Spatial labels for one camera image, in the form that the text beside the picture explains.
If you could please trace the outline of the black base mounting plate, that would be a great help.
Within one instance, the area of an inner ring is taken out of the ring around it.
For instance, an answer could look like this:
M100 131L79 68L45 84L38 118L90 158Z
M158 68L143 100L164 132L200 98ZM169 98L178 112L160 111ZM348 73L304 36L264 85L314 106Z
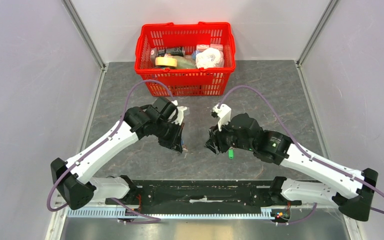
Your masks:
M142 214L257 214L286 207L276 180L132 180L119 199Z

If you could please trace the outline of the pink box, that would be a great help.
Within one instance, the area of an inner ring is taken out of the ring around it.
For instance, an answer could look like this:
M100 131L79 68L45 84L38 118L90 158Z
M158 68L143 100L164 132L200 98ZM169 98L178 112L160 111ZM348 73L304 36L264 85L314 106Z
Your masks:
M217 49L217 50L219 50L219 51L221 51L221 52L224 51L224 46L223 46L222 44L211 43L211 44L209 45L209 47L210 47L210 48Z

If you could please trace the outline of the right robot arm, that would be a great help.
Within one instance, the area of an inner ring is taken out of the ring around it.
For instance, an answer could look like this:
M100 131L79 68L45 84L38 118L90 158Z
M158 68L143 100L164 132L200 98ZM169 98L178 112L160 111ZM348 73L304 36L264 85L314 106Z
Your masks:
M265 163L290 168L313 178L305 183L282 176L273 180L268 191L269 200L280 205L285 201L318 203L336 207L345 216L357 221L369 219L378 172L366 168L357 170L336 164L312 151L293 143L277 131L264 130L258 122L241 113L230 119L230 113L213 111L218 119L209 129L205 147L215 154L231 149L250 151Z

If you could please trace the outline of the yellow masking tape roll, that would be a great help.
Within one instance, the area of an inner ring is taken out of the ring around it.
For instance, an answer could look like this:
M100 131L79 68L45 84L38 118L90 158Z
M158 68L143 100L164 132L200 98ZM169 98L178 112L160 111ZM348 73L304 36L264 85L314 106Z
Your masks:
M159 56L155 58L154 64L156 67L175 69L178 66L178 61L173 57Z

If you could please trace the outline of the black can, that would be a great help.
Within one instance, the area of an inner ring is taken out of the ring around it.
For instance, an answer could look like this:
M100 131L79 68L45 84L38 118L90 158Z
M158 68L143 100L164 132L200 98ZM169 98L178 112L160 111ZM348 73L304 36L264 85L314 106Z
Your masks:
M158 57L164 57L165 55L184 57L186 51L183 46L169 47L165 49L159 49L157 51Z

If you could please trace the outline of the white crumpled plastic bag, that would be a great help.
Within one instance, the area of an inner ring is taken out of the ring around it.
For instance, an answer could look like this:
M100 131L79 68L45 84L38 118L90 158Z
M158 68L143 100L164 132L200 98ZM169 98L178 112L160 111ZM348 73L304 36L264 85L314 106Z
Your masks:
M225 65L224 53L210 47L196 55L195 65L197 69L223 68Z

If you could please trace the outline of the red plastic shopping basket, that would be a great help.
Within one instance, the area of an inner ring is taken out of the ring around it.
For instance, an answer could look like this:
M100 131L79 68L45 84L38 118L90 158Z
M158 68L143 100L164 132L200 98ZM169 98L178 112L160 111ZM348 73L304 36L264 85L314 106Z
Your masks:
M191 55L198 44L223 46L222 68L167 69L156 68L151 50L182 47ZM135 49L135 72L143 80L157 80L174 96L220 96L230 75L235 71L235 39L228 22L198 22L196 24L155 23L141 28Z

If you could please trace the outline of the key with green tag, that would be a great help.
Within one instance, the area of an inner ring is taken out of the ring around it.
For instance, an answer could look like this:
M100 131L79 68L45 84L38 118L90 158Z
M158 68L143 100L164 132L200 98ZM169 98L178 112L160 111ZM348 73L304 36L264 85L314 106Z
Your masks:
M233 149L229 149L227 151L227 154L228 154L228 158L233 160L235 158L235 153L234 153L234 150Z

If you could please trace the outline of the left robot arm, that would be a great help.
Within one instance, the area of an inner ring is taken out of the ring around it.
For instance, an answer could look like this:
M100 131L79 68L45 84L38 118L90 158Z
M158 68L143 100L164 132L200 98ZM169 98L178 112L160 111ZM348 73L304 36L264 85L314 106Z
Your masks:
M51 164L53 184L72 210L90 201L116 198L132 204L136 186L129 177L97 178L95 173L114 156L144 137L157 137L158 144L182 153L182 132L188 107L166 97L153 104L129 108L124 116L101 138L68 160L56 158Z

